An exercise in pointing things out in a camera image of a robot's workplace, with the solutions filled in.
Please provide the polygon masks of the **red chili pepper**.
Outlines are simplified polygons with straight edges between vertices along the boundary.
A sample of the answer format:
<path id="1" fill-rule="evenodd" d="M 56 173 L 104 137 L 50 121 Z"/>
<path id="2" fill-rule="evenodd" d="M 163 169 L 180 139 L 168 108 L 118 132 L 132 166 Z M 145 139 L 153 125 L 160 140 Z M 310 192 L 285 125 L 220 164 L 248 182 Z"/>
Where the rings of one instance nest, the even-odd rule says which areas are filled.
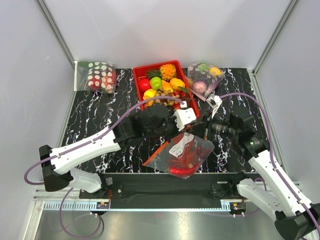
<path id="1" fill-rule="evenodd" d="M 192 168 L 170 167 L 169 173 L 174 175 L 193 175 L 197 169 L 198 166 L 194 166 Z"/>

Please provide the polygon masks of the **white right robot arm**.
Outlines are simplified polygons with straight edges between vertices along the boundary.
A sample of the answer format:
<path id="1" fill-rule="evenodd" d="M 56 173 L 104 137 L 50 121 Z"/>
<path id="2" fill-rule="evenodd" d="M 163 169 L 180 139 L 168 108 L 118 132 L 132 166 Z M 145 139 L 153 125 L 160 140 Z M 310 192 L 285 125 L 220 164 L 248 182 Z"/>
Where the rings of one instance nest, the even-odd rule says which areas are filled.
<path id="1" fill-rule="evenodd" d="M 239 172 L 226 184 L 223 193 L 232 198 L 253 202 L 274 222 L 284 240 L 305 240 L 320 230 L 320 205 L 312 203 L 294 184 L 278 163 L 269 142 L 253 128 L 251 115 L 231 113 L 228 120 L 218 120 L 206 113 L 200 121 L 201 136 L 227 137 L 247 163 L 261 176 L 271 192 L 256 185 L 255 180 Z"/>

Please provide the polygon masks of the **clear zip top bag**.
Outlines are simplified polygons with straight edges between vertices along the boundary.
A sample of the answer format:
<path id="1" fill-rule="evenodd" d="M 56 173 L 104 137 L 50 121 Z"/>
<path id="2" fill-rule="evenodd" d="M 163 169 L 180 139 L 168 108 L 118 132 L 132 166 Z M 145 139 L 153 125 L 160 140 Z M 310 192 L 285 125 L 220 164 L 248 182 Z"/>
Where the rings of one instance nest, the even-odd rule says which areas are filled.
<path id="1" fill-rule="evenodd" d="M 145 162 L 145 167 L 187 179 L 195 174 L 213 152 L 214 144 L 190 133 L 180 133 L 165 142 Z"/>

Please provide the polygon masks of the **red plastic lobster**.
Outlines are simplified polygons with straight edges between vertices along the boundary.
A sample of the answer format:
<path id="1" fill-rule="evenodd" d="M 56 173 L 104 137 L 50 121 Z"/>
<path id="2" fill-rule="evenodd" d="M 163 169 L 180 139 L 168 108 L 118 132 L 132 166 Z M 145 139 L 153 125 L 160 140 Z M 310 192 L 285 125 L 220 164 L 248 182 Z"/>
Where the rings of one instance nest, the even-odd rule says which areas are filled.
<path id="1" fill-rule="evenodd" d="M 198 166 L 199 168 L 206 158 L 206 153 L 207 149 L 202 150 L 195 140 L 186 143 L 181 154 L 172 157 L 168 161 L 169 167 L 167 171 L 169 173 L 170 167 L 187 169 Z"/>

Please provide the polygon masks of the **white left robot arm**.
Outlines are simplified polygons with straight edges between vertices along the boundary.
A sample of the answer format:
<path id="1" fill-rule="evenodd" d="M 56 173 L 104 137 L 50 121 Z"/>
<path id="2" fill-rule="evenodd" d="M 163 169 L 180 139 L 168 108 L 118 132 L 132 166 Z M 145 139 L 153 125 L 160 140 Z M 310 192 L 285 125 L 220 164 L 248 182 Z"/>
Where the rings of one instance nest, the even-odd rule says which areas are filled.
<path id="1" fill-rule="evenodd" d="M 155 103 L 145 110 L 126 113 L 112 127 L 73 144 L 58 148 L 43 145 L 39 148 L 39 157 L 44 188 L 47 192 L 77 188 L 103 198 L 108 186 L 102 174 L 79 170 L 78 165 L 103 154 L 140 145 L 146 139 L 165 137 L 171 140 L 196 119 L 191 107 L 169 110 Z"/>

